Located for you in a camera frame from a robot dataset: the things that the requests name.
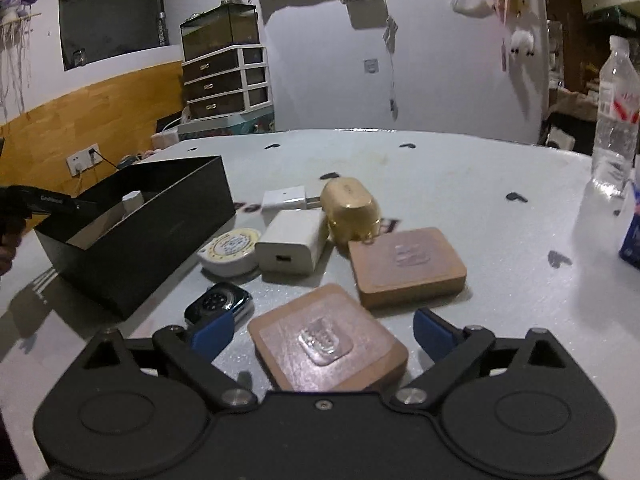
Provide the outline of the black storage box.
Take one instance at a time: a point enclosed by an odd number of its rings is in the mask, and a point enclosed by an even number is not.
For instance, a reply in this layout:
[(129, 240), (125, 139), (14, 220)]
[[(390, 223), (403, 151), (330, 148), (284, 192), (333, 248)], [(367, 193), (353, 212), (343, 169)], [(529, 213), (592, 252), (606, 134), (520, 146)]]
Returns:
[[(144, 205), (124, 217), (122, 196)], [(235, 215), (219, 156), (142, 162), (119, 170), (80, 196), (96, 218), (72, 235), (35, 228), (68, 288), (90, 307), (126, 320), (183, 261)]]

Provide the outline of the white cube charger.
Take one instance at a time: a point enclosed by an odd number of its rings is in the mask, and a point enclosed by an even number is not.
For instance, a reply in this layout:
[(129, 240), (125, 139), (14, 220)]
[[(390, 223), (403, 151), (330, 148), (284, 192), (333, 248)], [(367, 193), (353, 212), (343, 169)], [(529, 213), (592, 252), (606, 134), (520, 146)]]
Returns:
[(262, 273), (310, 275), (329, 237), (321, 209), (281, 210), (255, 246)]

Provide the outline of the gold oval case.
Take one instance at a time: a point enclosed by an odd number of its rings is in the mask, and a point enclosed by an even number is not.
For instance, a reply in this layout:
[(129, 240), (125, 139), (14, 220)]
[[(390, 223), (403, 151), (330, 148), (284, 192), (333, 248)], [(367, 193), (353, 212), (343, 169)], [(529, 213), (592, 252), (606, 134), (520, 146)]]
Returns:
[(370, 240), (380, 234), (380, 206), (358, 179), (329, 180), (320, 194), (320, 204), (337, 246), (347, 246), (352, 240)]

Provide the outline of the clear water bottle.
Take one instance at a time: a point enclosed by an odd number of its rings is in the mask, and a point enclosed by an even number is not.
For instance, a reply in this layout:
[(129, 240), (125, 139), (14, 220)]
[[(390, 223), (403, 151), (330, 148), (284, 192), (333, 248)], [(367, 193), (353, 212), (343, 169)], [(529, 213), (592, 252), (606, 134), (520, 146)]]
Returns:
[(600, 70), (591, 181), (604, 195), (622, 196), (638, 148), (639, 75), (627, 39), (610, 37), (611, 55)]

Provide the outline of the teal patterned cabinet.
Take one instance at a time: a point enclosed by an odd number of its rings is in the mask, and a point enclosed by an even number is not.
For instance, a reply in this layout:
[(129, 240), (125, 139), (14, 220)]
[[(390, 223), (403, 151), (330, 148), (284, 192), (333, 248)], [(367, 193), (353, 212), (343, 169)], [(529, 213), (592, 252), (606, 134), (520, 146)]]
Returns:
[(273, 108), (265, 107), (241, 114), (192, 119), (178, 125), (180, 141), (210, 138), (211, 136), (245, 136), (270, 133), (274, 130)]

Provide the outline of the blue carton box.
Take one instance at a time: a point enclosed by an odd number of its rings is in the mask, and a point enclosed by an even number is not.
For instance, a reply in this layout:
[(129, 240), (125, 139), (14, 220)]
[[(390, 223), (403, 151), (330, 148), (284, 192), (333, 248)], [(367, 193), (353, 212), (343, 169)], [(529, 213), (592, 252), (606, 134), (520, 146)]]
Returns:
[(636, 184), (632, 186), (632, 190), (634, 191), (634, 214), (618, 255), (626, 263), (640, 269), (640, 191)]

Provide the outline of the white wall socket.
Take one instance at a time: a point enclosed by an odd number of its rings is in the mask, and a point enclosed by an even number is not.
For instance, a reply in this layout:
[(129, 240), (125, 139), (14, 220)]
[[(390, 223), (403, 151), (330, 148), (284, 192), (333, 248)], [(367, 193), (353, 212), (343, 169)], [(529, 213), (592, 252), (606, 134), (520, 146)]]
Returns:
[(102, 157), (98, 144), (92, 144), (88, 148), (84, 148), (66, 158), (67, 168), (70, 170), (70, 175), (73, 178), (78, 177), (82, 172), (96, 166), (100, 162), (102, 162)]

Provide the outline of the white plug adapter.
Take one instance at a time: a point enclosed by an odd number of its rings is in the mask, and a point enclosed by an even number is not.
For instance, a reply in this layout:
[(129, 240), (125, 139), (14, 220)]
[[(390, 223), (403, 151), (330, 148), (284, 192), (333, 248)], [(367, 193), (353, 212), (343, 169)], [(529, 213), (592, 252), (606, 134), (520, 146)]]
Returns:
[(269, 190), (262, 196), (262, 210), (277, 212), (280, 210), (311, 209), (320, 206), (319, 196), (309, 196), (305, 185)]

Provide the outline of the glass aquarium tank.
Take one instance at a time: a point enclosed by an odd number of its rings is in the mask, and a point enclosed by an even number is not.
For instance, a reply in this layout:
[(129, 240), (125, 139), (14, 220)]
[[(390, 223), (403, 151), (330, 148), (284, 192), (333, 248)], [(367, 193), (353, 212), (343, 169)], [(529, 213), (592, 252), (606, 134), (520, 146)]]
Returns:
[(225, 3), (180, 25), (183, 59), (194, 60), (235, 44), (259, 44), (256, 6)]

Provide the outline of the wooden square coaster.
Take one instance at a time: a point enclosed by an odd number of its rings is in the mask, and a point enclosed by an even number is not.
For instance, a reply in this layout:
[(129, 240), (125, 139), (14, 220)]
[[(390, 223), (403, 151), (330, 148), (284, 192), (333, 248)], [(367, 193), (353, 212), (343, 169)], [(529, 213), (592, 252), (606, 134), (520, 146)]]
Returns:
[(381, 234), (348, 243), (363, 307), (372, 310), (457, 295), (468, 270), (436, 228)]
[(406, 346), (337, 284), (253, 318), (248, 332), (284, 391), (382, 391), (407, 369)]

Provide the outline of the white knob suction holder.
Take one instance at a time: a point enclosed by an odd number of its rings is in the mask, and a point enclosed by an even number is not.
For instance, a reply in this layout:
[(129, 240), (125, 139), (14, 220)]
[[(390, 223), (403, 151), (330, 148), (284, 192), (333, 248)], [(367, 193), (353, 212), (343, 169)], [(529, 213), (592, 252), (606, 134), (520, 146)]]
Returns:
[(144, 205), (144, 197), (141, 191), (131, 191), (122, 196), (122, 208), (124, 217), (128, 217)]

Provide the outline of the round tape measure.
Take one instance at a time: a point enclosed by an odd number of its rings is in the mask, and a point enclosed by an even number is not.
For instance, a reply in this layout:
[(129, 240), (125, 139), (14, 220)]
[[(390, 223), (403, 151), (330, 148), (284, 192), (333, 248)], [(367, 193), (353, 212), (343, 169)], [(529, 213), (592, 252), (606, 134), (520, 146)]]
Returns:
[(256, 244), (262, 233), (251, 228), (239, 228), (213, 238), (196, 255), (203, 268), (222, 278), (236, 278), (258, 267)]

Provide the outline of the white drawer cabinet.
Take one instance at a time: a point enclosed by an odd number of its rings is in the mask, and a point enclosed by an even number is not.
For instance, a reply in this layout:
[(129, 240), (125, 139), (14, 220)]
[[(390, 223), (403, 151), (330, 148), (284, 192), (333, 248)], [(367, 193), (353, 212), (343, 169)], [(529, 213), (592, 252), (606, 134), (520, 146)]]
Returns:
[(224, 117), (272, 105), (267, 49), (235, 44), (181, 64), (192, 119)]

